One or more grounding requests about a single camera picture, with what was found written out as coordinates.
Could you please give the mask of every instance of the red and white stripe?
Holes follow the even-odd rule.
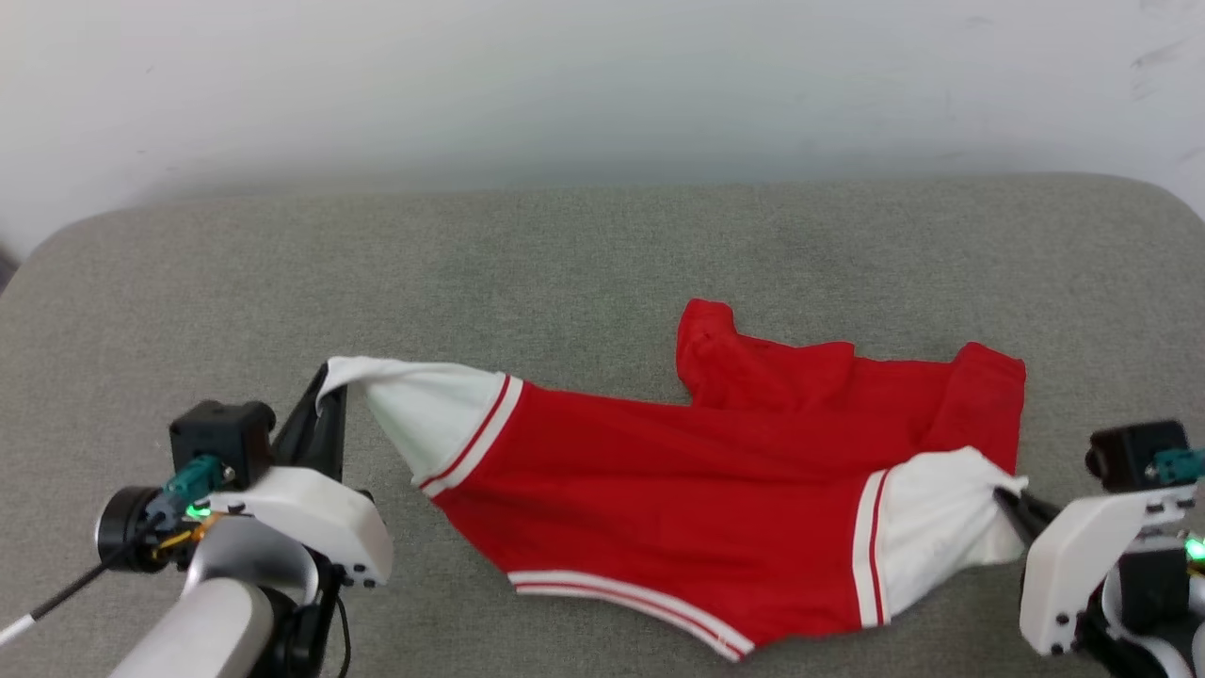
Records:
[[[594,599],[656,617],[707,643],[731,661],[739,661],[753,650],[753,642],[737,630],[715,615],[660,591],[566,570],[511,572],[507,577],[518,594]]]
[[[866,479],[858,500],[858,517],[853,529],[853,585],[858,592],[862,627],[882,626],[892,620],[883,592],[883,571],[878,550],[878,515],[887,488],[886,471],[876,471]]]
[[[498,436],[501,435],[502,429],[506,428],[506,423],[510,421],[511,414],[515,413],[515,406],[519,402],[519,394],[522,391],[522,379],[509,375],[502,379],[502,387],[499,389],[498,396],[494,397],[494,405],[489,408],[486,419],[482,420],[477,431],[460,453],[453,456],[447,466],[436,471],[433,476],[417,481],[418,488],[423,494],[428,497],[434,497],[443,490],[455,488],[472,473],[472,470],[477,468],[481,460],[486,458],[486,453],[498,441]]]

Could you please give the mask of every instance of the gray fabric surface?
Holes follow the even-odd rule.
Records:
[[[166,478],[166,426],[199,400],[258,399],[283,415],[323,360],[364,354],[684,402],[674,332],[693,295],[780,342],[948,360],[978,341],[1021,358],[1022,472],[1054,501],[1094,494],[1082,454],[1098,428],[1178,417],[1205,440],[1203,258],[1203,224],[1178,200],[1086,175],[272,197],[96,217],[42,246],[0,297],[0,619],[94,562],[99,509],[122,485]],[[377,497],[396,571],[347,596],[353,676],[1103,674],[1029,652],[1017,565],[963,573],[890,627],[788,639],[733,666],[628,609],[515,596],[407,481],[354,401],[347,482]],[[0,674],[107,674],[180,583],[105,577],[0,653]],[[340,656],[335,642],[329,664]]]

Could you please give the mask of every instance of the green led light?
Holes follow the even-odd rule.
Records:
[[[1193,560],[1205,560],[1205,543],[1199,540],[1185,540],[1185,550]]]

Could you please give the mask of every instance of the red jersey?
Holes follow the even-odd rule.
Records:
[[[1019,556],[992,500],[1025,483],[1018,361],[793,349],[706,301],[677,360],[690,407],[374,359],[331,359],[324,390],[364,385],[415,484],[518,592],[628,606],[733,660],[887,624],[953,572]]]

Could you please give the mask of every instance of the white wall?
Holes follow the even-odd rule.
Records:
[[[0,0],[0,242],[257,190],[1087,170],[1205,212],[1205,0]]]

